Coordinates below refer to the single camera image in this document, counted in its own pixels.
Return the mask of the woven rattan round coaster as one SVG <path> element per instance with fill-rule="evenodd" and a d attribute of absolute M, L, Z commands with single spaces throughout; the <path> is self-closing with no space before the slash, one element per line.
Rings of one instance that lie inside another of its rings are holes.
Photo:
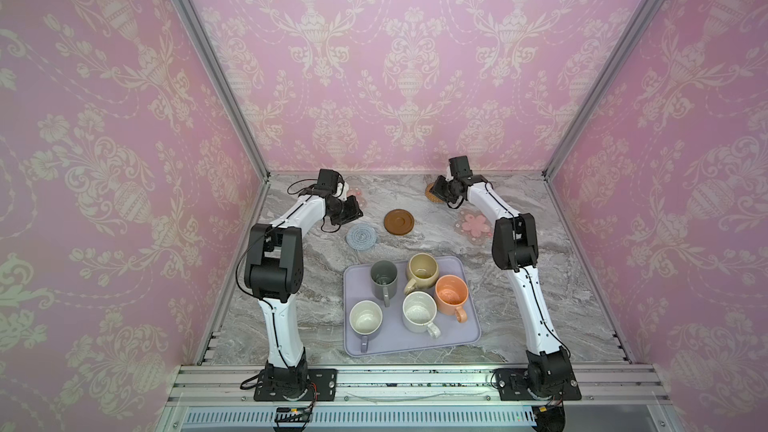
<path fill-rule="evenodd" d="M 434 185 L 435 183 L 432 182 L 426 186 L 425 197 L 433 203 L 437 203 L 437 204 L 443 203 L 443 200 L 433 193 Z"/>

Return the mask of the blue woven round coaster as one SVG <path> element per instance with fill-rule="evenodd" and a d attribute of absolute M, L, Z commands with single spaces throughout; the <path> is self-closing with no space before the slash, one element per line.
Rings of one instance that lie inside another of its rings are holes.
<path fill-rule="evenodd" d="M 346 234 L 347 244 L 355 251 L 363 252 L 373 248 L 378 240 L 376 230 L 368 224 L 356 224 Z"/>

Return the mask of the pink flower silicone coaster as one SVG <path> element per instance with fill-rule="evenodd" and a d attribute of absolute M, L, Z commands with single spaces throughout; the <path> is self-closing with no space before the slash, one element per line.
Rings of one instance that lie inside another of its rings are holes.
<path fill-rule="evenodd" d="M 454 228 L 474 245 L 484 244 L 493 235 L 493 228 L 488 219 L 478 213 L 460 211 Z"/>

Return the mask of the brown wooden round coaster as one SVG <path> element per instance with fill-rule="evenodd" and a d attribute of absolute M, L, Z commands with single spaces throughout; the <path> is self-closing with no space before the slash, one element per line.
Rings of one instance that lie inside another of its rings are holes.
<path fill-rule="evenodd" d="M 393 209 L 385 215 L 383 224 L 388 233 L 403 236 L 409 234 L 413 230 L 415 219 L 413 215 L 405 209 Z"/>

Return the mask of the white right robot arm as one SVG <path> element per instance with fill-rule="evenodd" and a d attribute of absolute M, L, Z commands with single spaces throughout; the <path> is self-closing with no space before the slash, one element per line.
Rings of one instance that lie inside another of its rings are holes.
<path fill-rule="evenodd" d="M 451 208 L 471 204 L 494 226 L 491 255 L 510 277 L 524 324 L 527 387 L 535 397 L 559 399 L 573 380 L 571 352 L 556 332 L 541 288 L 535 218 L 507 204 L 480 175 L 440 175 L 430 193 Z"/>

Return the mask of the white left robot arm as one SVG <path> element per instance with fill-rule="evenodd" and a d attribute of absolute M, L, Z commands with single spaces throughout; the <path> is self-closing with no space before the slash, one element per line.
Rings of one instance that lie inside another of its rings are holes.
<path fill-rule="evenodd" d="M 256 401 L 313 400 L 314 384 L 298 328 L 297 295 L 303 282 L 303 238 L 319 221 L 340 227 L 362 217 L 349 186 L 335 190 L 316 185 L 268 223 L 256 223 L 238 267 L 241 291 L 256 299 L 263 312 L 269 353 L 263 369 L 241 383 Z"/>

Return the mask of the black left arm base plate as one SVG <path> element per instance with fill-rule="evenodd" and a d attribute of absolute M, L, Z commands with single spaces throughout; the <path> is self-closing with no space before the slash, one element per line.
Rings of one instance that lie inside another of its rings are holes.
<path fill-rule="evenodd" d="M 312 368 L 289 371 L 282 368 L 262 370 L 256 379 L 256 402 L 312 401 L 332 402 L 336 396 L 338 370 Z"/>

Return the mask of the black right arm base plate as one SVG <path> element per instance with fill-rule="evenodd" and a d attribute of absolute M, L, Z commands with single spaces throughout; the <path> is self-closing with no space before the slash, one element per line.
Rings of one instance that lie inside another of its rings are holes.
<path fill-rule="evenodd" d="M 525 368 L 497 368 L 491 386 L 502 401 L 580 401 L 582 393 L 573 374 L 552 375 Z"/>

